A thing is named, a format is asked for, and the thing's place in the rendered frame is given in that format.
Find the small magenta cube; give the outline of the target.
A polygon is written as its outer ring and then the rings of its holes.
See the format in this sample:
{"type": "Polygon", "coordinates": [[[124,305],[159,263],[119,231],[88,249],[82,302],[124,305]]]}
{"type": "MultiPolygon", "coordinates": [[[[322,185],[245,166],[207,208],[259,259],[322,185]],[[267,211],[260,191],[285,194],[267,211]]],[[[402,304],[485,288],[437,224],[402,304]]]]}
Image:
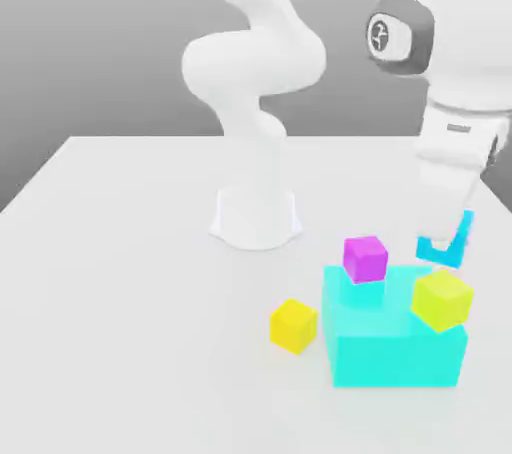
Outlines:
{"type": "Polygon", "coordinates": [[[347,238],[343,267],[354,284],[382,281],[386,277],[388,251],[376,236],[347,238]]]}

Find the large cyan box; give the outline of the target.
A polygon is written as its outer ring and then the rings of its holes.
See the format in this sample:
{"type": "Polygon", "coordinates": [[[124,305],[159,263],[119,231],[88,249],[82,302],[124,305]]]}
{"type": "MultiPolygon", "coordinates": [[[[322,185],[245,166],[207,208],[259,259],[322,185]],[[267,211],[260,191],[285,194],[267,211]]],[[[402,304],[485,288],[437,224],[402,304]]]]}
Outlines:
{"type": "Polygon", "coordinates": [[[411,311],[429,266],[398,265],[383,281],[355,284],[324,268],[321,318],[335,387],[454,387],[468,343],[462,325],[437,333],[411,311]]]}

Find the small yellow cube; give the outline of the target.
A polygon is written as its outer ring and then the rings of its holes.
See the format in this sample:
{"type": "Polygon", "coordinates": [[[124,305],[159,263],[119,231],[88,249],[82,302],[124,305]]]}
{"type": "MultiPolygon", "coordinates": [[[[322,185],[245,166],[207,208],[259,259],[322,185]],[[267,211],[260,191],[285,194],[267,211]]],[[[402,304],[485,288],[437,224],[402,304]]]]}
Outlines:
{"type": "Polygon", "coordinates": [[[270,341],[300,355],[315,339],[318,312],[295,299],[284,301],[270,316],[270,341]]]}

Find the small blue cube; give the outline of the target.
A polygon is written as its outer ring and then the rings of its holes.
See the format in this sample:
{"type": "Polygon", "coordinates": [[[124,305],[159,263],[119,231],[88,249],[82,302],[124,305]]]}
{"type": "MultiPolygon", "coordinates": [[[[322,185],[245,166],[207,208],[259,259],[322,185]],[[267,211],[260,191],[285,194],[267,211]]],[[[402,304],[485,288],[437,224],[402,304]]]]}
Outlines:
{"type": "Polygon", "coordinates": [[[456,235],[445,250],[434,248],[429,238],[420,236],[417,239],[416,257],[435,264],[458,269],[464,259],[473,221],[474,212],[466,209],[456,235]]]}

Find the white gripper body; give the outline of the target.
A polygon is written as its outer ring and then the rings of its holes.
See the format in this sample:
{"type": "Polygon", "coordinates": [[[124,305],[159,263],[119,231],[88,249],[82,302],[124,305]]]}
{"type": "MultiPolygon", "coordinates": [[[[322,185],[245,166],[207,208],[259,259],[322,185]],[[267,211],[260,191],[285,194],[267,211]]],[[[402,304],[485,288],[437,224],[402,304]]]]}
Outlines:
{"type": "Polygon", "coordinates": [[[504,110],[468,110],[428,102],[415,155],[422,179],[452,171],[480,175],[504,147],[504,110]]]}

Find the small yellow-green cube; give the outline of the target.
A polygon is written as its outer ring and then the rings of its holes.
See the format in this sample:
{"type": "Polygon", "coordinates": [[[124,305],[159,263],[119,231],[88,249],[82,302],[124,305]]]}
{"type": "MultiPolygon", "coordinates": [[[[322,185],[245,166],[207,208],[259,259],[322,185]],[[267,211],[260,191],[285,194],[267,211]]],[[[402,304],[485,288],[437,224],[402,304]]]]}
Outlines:
{"type": "Polygon", "coordinates": [[[436,333],[463,324],[469,317],[474,289],[448,270],[416,279],[411,311],[436,333]]]}

